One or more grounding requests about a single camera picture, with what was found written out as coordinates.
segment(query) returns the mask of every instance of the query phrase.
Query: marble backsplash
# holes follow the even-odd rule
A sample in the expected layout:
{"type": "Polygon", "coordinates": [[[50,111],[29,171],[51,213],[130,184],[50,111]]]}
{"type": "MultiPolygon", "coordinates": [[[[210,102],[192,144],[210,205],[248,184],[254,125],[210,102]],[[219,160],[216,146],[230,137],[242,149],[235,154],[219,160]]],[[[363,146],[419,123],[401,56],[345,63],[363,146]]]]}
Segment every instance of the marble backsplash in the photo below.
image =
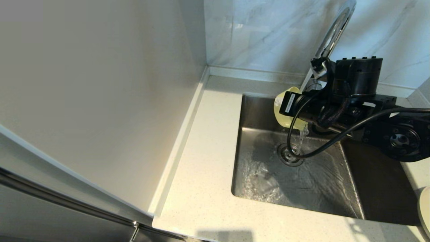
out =
{"type": "MultiPolygon", "coordinates": [[[[205,0],[209,65],[306,74],[344,0],[205,0]]],[[[357,0],[331,55],[384,58],[381,83],[417,88],[429,76],[430,2],[357,0]]]]}

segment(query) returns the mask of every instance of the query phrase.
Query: sink basin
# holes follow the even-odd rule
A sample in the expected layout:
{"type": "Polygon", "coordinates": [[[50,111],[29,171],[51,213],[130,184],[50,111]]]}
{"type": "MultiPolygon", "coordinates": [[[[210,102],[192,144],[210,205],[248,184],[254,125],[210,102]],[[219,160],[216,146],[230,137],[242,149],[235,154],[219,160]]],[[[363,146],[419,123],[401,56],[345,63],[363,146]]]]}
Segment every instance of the sink basin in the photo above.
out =
{"type": "MultiPolygon", "coordinates": [[[[380,222],[418,225],[417,198],[400,162],[374,147],[344,138],[326,151],[294,160],[288,129],[273,113],[274,99],[243,96],[232,193],[241,198],[380,222]]],[[[333,136],[310,133],[309,153],[333,136]]]]}

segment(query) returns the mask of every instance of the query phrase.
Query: black cable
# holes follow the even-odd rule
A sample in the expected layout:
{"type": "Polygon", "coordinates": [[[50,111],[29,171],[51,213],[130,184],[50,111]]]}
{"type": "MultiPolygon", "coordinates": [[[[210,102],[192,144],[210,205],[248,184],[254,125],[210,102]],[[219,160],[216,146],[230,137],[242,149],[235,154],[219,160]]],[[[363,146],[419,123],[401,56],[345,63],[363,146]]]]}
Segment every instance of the black cable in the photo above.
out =
{"type": "Polygon", "coordinates": [[[412,108],[393,108],[393,109],[386,109],[386,110],[382,110],[378,113],[375,113],[374,115],[371,115],[363,120],[361,120],[358,123],[355,123],[353,126],[347,128],[346,130],[344,130],[342,133],[339,133],[338,135],[336,135],[333,139],[329,140],[327,143],[325,143],[324,145],[322,145],[321,147],[319,147],[318,149],[312,151],[311,153],[305,154],[305,155],[297,155],[292,151],[291,148],[291,134],[292,134],[292,130],[294,127],[294,123],[298,117],[298,114],[300,113],[300,111],[306,106],[306,104],[309,103],[309,101],[311,99],[313,99],[314,97],[316,97],[318,95],[315,94],[313,95],[309,100],[307,100],[307,102],[305,102],[297,111],[297,113],[294,115],[294,118],[291,122],[290,125],[290,129],[288,130],[288,136],[287,136],[287,150],[288,152],[290,152],[290,154],[296,158],[299,159],[303,159],[303,158],[309,158],[312,157],[314,155],[317,155],[319,153],[321,153],[322,151],[326,150],[328,147],[330,147],[331,145],[335,144],[336,142],[338,142],[339,140],[341,140],[343,137],[345,137],[347,134],[349,134],[351,131],[359,128],[360,126],[362,126],[363,124],[372,121],[378,117],[387,115],[387,114],[391,114],[391,113],[395,113],[395,112],[406,112],[406,113],[430,113],[430,109],[412,109],[412,108]]]}

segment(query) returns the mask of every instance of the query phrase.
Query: faucet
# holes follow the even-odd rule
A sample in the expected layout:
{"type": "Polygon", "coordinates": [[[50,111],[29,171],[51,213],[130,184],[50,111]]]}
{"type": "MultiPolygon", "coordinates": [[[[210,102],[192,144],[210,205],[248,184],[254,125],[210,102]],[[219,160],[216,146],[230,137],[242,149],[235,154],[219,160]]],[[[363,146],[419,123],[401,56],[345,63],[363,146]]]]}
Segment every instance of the faucet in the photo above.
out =
{"type": "MultiPolygon", "coordinates": [[[[329,31],[324,37],[324,40],[322,41],[321,45],[316,51],[314,58],[317,59],[320,57],[330,56],[336,44],[338,43],[342,33],[344,32],[344,29],[346,28],[349,20],[351,19],[351,16],[354,13],[356,4],[357,4],[356,0],[347,0],[341,6],[341,8],[339,9],[336,15],[336,18],[334,19],[331,27],[329,28],[329,31]]],[[[300,87],[301,92],[303,92],[304,90],[309,90],[311,87],[312,89],[316,89],[316,90],[319,90],[323,87],[323,84],[321,83],[321,81],[316,80],[316,78],[311,79],[312,74],[313,74],[313,71],[311,66],[306,75],[306,78],[304,79],[300,87]]]]}

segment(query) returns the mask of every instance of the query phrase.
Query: sink drain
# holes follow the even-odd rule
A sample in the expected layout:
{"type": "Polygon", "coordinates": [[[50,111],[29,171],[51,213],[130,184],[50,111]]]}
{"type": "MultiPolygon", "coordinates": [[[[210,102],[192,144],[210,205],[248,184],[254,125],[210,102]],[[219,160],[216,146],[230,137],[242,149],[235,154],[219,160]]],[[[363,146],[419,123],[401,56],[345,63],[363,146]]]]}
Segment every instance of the sink drain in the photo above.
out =
{"type": "MultiPolygon", "coordinates": [[[[297,147],[295,144],[291,144],[291,149],[296,155],[301,155],[301,150],[297,147]]],[[[298,159],[291,155],[291,153],[287,149],[287,144],[280,144],[278,146],[278,158],[282,161],[285,165],[288,166],[299,166],[303,163],[303,159],[298,159]]]]}

